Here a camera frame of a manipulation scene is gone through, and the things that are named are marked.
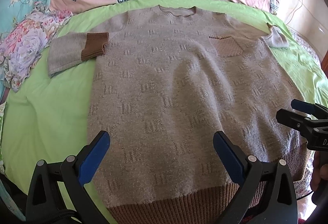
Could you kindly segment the right hand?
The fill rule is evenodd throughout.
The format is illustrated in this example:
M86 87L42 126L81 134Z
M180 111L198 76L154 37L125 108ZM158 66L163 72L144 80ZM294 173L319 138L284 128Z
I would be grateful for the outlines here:
M328 169L327 164L320 166L320 152L316 151L314 155L313 161L313 172L312 178L310 182L310 187L313 191L316 191L319 187L319 183L321 180L328 180Z

